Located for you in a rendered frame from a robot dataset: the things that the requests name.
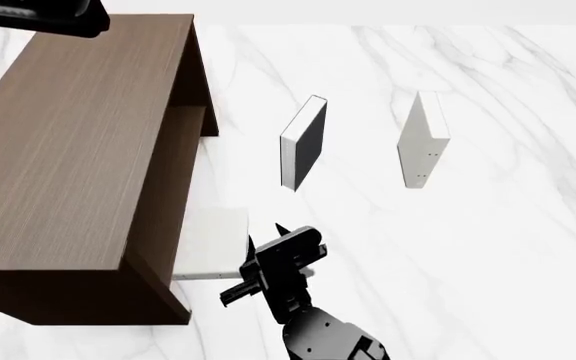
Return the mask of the white flat book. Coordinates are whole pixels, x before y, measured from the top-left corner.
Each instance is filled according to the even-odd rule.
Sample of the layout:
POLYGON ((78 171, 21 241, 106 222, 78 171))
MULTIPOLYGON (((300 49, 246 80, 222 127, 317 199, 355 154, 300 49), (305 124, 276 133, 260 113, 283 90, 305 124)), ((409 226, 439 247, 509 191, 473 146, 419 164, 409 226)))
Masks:
POLYGON ((249 218, 244 208, 208 207, 186 212, 172 279, 240 278, 246 259, 249 218))

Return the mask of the black cover book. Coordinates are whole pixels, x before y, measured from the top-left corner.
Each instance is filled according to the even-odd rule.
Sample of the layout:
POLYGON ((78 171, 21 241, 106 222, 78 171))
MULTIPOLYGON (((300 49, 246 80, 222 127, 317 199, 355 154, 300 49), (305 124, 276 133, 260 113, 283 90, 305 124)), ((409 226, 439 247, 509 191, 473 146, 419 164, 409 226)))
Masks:
POLYGON ((297 191, 322 152, 327 100, 311 95, 280 134, 281 185, 297 191))

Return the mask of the light grey cover book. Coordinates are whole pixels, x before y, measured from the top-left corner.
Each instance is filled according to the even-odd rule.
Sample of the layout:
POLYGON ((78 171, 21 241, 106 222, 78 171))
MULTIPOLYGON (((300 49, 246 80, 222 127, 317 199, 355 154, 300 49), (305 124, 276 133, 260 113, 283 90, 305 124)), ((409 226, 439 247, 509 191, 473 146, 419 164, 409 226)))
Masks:
POLYGON ((406 188, 424 188, 450 140, 439 94, 417 92, 397 143, 406 188))

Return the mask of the brown wooden cabinet shelf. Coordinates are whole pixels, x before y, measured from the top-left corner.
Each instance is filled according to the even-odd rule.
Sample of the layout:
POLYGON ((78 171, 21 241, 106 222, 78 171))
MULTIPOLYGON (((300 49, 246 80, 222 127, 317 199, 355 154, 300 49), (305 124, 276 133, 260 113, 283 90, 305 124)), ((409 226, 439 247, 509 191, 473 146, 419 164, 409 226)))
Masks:
POLYGON ((34 35, 0 80, 0 312, 187 324, 173 266, 199 140, 218 134, 192 15, 34 35))

